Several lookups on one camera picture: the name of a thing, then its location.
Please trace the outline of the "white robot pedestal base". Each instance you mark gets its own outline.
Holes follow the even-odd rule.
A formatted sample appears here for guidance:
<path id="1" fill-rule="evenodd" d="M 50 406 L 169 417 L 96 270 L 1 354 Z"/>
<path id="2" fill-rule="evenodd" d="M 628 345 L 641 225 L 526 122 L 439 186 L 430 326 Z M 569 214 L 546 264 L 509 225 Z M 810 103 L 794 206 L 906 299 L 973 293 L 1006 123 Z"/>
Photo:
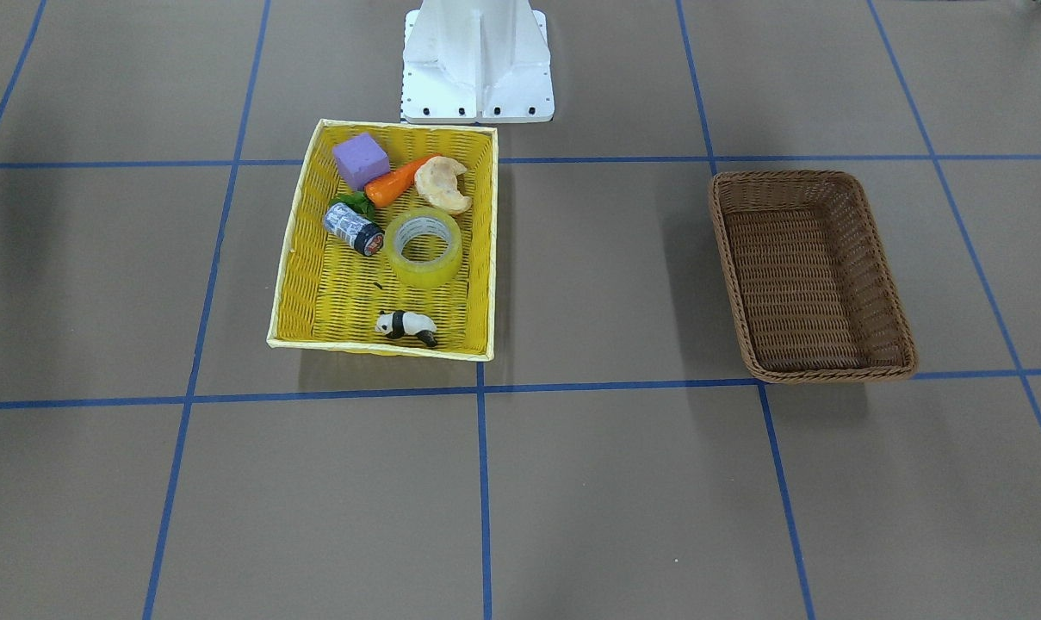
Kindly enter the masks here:
<path id="1" fill-rule="evenodd" d="M 400 117 L 544 123 L 555 117 L 544 12 L 528 1 L 424 1 L 403 20 Z"/>

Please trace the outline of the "purple foam cube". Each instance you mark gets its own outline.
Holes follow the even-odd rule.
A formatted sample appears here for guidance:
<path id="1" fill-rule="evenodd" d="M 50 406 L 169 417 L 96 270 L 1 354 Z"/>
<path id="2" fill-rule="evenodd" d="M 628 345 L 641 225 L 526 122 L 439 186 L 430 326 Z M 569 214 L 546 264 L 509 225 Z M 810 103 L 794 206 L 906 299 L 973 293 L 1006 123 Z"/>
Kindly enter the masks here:
<path id="1" fill-rule="evenodd" d="M 391 171 L 390 158 L 370 133 L 332 146 L 331 155 L 351 191 L 362 191 L 371 181 Z"/>

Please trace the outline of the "yellow woven basket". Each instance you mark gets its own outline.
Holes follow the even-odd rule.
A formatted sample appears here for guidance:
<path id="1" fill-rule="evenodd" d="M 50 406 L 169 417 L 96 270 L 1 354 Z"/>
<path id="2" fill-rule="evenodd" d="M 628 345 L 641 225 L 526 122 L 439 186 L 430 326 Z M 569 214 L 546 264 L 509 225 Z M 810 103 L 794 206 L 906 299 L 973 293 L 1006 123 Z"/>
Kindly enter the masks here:
<path id="1" fill-rule="evenodd" d="M 457 216 L 462 233 L 460 274 L 443 286 L 403 285 L 385 252 L 363 257 L 324 229 L 332 201 L 350 188 L 338 174 L 331 148 L 370 133 L 392 165 L 437 153 L 468 167 L 460 190 L 473 199 Z M 415 189 L 390 207 L 378 208 L 383 229 L 413 208 L 432 208 Z M 305 150 L 277 265 L 266 342 L 272 348 L 341 350 L 376 356 L 450 358 L 488 362 L 496 357 L 498 236 L 498 134 L 493 128 L 409 125 L 319 119 Z M 429 315 L 437 325 L 437 348 L 416 338 L 387 340 L 375 333 L 380 313 Z"/>

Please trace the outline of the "brown wicker basket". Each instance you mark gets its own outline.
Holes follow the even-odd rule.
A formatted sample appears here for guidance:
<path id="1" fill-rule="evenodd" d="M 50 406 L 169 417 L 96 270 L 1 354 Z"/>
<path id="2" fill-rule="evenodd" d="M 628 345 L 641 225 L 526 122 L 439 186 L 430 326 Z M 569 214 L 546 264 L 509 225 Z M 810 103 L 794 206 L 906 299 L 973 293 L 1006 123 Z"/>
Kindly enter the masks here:
<path id="1" fill-rule="evenodd" d="M 917 372 L 868 196 L 844 171 L 728 171 L 709 212 L 740 355 L 765 383 Z"/>

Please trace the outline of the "yellow tape roll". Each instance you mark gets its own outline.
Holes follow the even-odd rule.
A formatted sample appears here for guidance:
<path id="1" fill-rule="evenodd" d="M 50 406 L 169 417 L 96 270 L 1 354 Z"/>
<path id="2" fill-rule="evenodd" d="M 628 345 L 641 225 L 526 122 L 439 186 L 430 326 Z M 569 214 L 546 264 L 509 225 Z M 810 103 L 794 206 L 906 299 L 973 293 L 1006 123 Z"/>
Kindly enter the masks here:
<path id="1" fill-rule="evenodd" d="M 434 289 L 460 274 L 462 233 L 441 209 L 413 208 L 387 225 L 383 252 L 403 285 Z"/>

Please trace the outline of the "small panda figurine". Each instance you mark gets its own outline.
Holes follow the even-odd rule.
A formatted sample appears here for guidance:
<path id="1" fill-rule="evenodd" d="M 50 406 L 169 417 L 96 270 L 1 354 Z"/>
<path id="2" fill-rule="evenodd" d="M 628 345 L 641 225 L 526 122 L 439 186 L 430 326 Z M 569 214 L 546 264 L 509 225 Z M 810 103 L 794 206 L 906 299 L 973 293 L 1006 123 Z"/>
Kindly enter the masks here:
<path id="1" fill-rule="evenodd" d="M 416 338 L 427 348 L 437 348 L 440 344 L 437 340 L 437 325 L 429 315 L 422 313 L 405 310 L 380 313 L 375 321 L 374 331 L 382 334 L 387 340 Z"/>

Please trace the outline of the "toy croissant bread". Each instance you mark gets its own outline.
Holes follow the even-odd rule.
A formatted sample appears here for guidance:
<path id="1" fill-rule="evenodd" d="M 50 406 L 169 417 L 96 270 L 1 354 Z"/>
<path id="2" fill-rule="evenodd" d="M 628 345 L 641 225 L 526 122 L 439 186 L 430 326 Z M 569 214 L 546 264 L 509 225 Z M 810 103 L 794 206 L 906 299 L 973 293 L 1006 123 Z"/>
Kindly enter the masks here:
<path id="1" fill-rule="evenodd" d="M 434 154 L 414 173 L 414 187 L 431 207 L 450 215 L 466 213 L 473 199 L 460 190 L 460 180 L 468 167 L 454 158 Z"/>

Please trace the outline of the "orange toy carrot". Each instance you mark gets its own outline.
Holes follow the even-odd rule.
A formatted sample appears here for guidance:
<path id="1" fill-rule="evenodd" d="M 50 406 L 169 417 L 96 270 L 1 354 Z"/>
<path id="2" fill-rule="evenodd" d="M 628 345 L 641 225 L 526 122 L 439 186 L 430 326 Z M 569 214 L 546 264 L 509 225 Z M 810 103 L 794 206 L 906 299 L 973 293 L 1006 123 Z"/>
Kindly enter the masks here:
<path id="1" fill-rule="evenodd" d="M 415 173 L 417 173 L 418 169 L 434 157 L 438 157 L 438 154 L 427 154 L 427 156 L 422 158 L 415 158 L 409 164 L 403 164 L 393 169 L 393 171 L 382 174 L 381 177 L 371 180 L 365 185 L 363 192 L 365 192 L 371 204 L 375 205 L 375 208 L 390 207 L 395 201 L 413 186 Z"/>

